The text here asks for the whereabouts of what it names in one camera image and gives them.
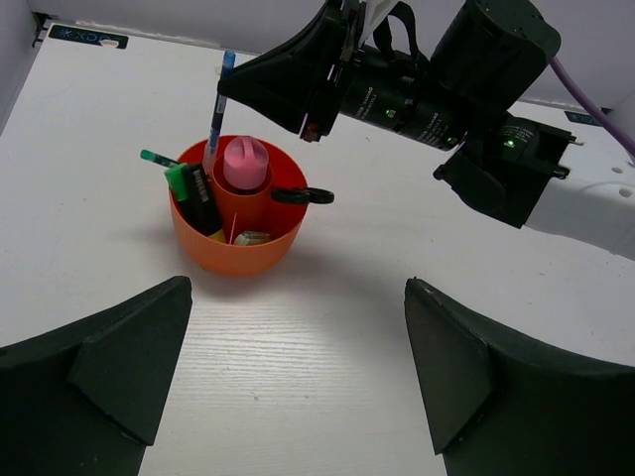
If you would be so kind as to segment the black handled scissors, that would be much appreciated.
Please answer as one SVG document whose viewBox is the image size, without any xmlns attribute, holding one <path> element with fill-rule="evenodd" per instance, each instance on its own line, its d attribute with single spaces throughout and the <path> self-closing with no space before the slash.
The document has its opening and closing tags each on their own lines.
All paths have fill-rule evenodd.
<svg viewBox="0 0 635 476">
<path fill-rule="evenodd" d="M 276 187 L 271 190 L 271 198 L 276 202 L 292 205 L 331 204 L 335 195 L 330 190 L 317 187 Z"/>
</svg>

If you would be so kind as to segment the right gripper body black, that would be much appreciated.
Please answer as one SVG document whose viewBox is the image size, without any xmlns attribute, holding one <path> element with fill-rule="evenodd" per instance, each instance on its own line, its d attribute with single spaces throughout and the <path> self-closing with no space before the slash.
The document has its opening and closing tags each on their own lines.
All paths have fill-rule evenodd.
<svg viewBox="0 0 635 476">
<path fill-rule="evenodd" d="M 337 76 L 360 34 L 358 1 L 326 1 L 293 37 L 233 69 L 217 92 L 307 142 L 328 135 L 343 87 Z"/>
</svg>

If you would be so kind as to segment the green gel pen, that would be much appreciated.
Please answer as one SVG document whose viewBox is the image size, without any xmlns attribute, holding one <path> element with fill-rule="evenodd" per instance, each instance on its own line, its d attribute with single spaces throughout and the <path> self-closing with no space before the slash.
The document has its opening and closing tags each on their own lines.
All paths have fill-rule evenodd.
<svg viewBox="0 0 635 476">
<path fill-rule="evenodd" d="M 140 158 L 146 162 L 150 162 L 153 164 L 157 164 L 161 167 L 164 168 L 174 168 L 177 167 L 180 163 L 176 160 L 173 160 L 171 158 L 168 158 L 164 155 L 149 151 L 149 150 L 142 150 L 139 154 Z"/>
</svg>

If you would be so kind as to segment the yellow capped black highlighter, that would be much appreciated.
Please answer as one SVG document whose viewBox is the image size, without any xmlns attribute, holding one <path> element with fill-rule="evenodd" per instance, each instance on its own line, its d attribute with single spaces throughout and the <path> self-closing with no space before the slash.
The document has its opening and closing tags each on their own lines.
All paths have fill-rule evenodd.
<svg viewBox="0 0 635 476">
<path fill-rule="evenodd" d="M 224 231 L 222 228 L 220 228 L 218 231 L 208 235 L 208 238 L 214 242 L 218 242 L 218 243 L 222 243 L 222 244 L 226 244 L 227 243 L 227 239 L 225 237 Z"/>
</svg>

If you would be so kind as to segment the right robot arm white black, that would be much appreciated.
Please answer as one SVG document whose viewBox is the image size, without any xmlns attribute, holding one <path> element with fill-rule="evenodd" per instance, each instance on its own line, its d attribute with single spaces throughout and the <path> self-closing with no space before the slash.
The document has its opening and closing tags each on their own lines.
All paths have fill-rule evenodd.
<svg viewBox="0 0 635 476">
<path fill-rule="evenodd" d="M 327 1 L 217 90 L 308 142 L 345 115 L 447 151 L 434 176 L 471 209 L 632 258 L 632 160 L 510 113 L 547 67 L 562 71 L 560 45 L 528 1 L 465 2 L 431 56 L 407 3 Z"/>
</svg>

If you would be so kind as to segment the green capped black highlighter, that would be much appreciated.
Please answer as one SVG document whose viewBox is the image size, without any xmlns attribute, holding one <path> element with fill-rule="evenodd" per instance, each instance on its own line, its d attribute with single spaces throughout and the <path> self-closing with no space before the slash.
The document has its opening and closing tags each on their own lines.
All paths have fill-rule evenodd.
<svg viewBox="0 0 635 476">
<path fill-rule="evenodd" d="M 194 230 L 208 237 L 223 229 L 220 211 L 201 163 L 180 163 L 165 170 L 164 176 L 183 218 Z"/>
</svg>

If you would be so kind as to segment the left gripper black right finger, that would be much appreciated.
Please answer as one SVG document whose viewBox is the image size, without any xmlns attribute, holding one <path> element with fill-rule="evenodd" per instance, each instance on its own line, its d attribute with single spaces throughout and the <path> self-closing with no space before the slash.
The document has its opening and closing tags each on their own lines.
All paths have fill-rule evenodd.
<svg viewBox="0 0 635 476">
<path fill-rule="evenodd" d="M 544 343 L 423 280 L 405 319 L 449 475 L 630 475 L 634 370 Z"/>
</svg>

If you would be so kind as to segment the pink capped clear marker tube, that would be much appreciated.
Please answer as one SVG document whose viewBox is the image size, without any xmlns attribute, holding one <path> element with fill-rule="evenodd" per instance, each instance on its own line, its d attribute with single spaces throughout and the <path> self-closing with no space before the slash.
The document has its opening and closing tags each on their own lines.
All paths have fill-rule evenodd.
<svg viewBox="0 0 635 476">
<path fill-rule="evenodd" d="M 269 153 L 251 136 L 237 136 L 223 153 L 223 176 L 237 192 L 252 193 L 264 185 L 269 169 Z"/>
</svg>

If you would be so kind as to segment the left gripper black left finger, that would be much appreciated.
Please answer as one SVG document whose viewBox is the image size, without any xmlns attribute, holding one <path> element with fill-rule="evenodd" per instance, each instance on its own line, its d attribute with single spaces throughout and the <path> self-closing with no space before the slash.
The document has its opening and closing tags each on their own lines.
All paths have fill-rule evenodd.
<svg viewBox="0 0 635 476">
<path fill-rule="evenodd" d="M 136 475 L 154 444 L 192 307 L 172 277 L 1 350 L 4 475 Z"/>
</svg>

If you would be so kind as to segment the blue gel pen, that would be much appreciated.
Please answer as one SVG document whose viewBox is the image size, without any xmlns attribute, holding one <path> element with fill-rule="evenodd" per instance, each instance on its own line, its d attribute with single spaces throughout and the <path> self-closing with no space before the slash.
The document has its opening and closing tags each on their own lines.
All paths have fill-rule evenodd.
<svg viewBox="0 0 635 476">
<path fill-rule="evenodd" d="M 233 51 L 225 51 L 223 54 L 222 65 L 220 70 L 219 79 L 224 79 L 230 73 L 232 73 L 235 65 L 236 53 Z M 220 132 L 223 123 L 224 112 L 226 108 L 227 98 L 220 94 L 216 93 L 214 108 L 212 110 L 211 123 L 209 129 L 209 136 L 207 139 L 207 144 L 203 153 L 202 166 L 203 169 L 209 173 L 212 169 L 215 156 L 218 150 L 218 143 Z"/>
</svg>

